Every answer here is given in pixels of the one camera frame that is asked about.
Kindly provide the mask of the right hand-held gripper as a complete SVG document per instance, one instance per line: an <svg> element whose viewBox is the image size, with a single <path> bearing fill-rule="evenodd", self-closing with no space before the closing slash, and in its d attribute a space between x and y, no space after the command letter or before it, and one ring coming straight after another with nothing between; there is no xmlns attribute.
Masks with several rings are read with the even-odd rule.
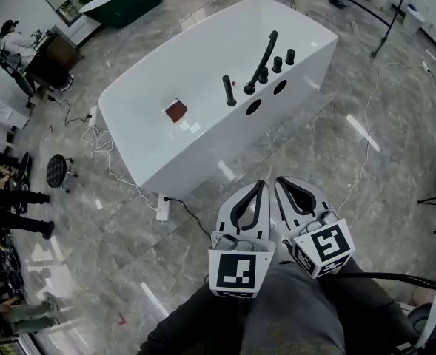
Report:
<svg viewBox="0 0 436 355"><path fill-rule="evenodd" d="M346 221L330 208L324 192L306 180L280 176L275 196L288 228L283 244L289 256L313 279L340 270L355 245Z"/></svg>

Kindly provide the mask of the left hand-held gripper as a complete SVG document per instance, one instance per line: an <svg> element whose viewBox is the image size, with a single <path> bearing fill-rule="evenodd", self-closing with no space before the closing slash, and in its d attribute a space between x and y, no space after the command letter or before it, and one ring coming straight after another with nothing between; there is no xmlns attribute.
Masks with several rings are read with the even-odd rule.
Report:
<svg viewBox="0 0 436 355"><path fill-rule="evenodd" d="M268 240L267 184L257 180L226 200L219 209L216 230L208 250L210 291L219 297L257 297L276 250Z"/></svg>

